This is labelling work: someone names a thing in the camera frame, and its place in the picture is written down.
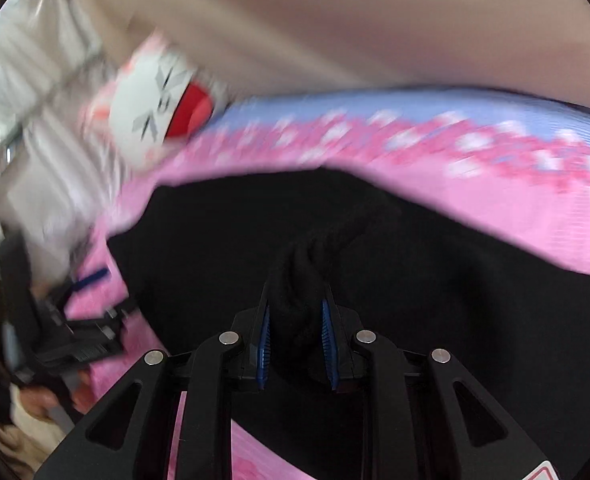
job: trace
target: pink blanket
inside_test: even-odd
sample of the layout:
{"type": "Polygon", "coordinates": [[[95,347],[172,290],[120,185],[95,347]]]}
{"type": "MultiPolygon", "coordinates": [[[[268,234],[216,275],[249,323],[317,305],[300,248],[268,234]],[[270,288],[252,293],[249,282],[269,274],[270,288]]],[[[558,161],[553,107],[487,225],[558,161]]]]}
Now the pink blanket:
{"type": "MultiPolygon", "coordinates": [[[[319,166],[350,171],[560,266],[590,273],[590,147],[572,131],[542,140],[523,124],[475,124],[455,113],[413,124],[384,111],[369,119],[338,112],[310,121],[249,123],[232,132],[214,126],[157,170],[126,184],[96,223],[81,269],[107,266],[112,277],[78,295],[69,315],[97,316],[126,297],[106,239],[137,222],[159,184],[319,166]],[[560,165],[568,171],[558,171],[560,165]]],[[[92,366],[98,396],[143,353],[161,348],[140,315],[126,328],[126,354],[92,366]]],[[[234,423],[232,458],[235,480],[310,478],[234,423]]]]}

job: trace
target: silver screw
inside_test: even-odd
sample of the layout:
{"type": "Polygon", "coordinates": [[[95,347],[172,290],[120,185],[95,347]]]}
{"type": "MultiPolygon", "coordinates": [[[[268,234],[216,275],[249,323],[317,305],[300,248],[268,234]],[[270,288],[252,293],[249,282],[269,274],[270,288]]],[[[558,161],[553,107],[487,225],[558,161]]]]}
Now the silver screw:
{"type": "Polygon", "coordinates": [[[224,332],[219,336],[219,342],[222,345],[234,345],[237,341],[239,341],[237,332],[224,332]]]}
{"type": "Polygon", "coordinates": [[[433,350],[431,352],[431,357],[433,358],[433,361],[437,361],[438,363],[447,363],[451,360],[451,354],[443,348],[436,348],[433,350]]]}
{"type": "Polygon", "coordinates": [[[164,360],[164,354],[159,350],[152,350],[144,356],[144,362],[147,365],[158,365],[164,360]]]}
{"type": "Polygon", "coordinates": [[[360,343],[372,343],[377,339],[377,336],[374,332],[370,330],[360,330],[355,336],[360,343]]]}

